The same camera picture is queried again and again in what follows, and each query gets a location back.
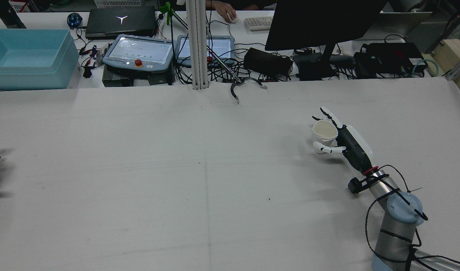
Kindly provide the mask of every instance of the light blue plastic bin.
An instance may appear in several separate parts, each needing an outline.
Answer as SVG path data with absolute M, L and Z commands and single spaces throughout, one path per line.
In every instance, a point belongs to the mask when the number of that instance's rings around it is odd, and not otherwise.
M 67 88 L 78 58 L 67 29 L 0 29 L 0 90 Z

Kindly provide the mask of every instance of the paper cup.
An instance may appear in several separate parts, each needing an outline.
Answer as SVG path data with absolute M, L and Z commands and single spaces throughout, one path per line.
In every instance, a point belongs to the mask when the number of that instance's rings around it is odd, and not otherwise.
M 325 146 L 330 146 L 333 140 L 339 135 L 337 128 L 326 120 L 318 120 L 312 127 L 312 131 L 314 132 L 313 141 L 320 142 Z M 325 153 L 316 147 L 314 147 L 314 151 L 320 154 Z

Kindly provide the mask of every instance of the keyboard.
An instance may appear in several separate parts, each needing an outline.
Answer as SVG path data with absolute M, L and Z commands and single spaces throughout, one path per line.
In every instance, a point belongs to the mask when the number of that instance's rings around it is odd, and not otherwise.
M 245 22 L 247 23 L 245 26 L 247 26 L 250 31 L 270 30 L 272 20 L 273 16 L 246 18 Z

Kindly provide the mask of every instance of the white table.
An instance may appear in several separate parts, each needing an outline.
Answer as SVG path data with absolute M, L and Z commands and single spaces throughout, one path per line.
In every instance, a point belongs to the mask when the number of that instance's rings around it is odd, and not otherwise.
M 326 106 L 460 260 L 460 91 L 444 78 L 0 92 L 0 270 L 370 270 L 373 197 L 311 147 Z M 387 170 L 403 186 L 398 175 Z M 370 215 L 375 245 L 381 209 Z

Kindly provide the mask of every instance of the black laptop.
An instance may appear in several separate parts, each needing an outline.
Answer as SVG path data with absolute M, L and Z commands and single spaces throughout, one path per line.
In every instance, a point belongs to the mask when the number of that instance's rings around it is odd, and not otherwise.
M 85 36 L 89 40 L 114 40 L 119 34 L 152 37 L 155 31 L 154 6 L 92 9 Z

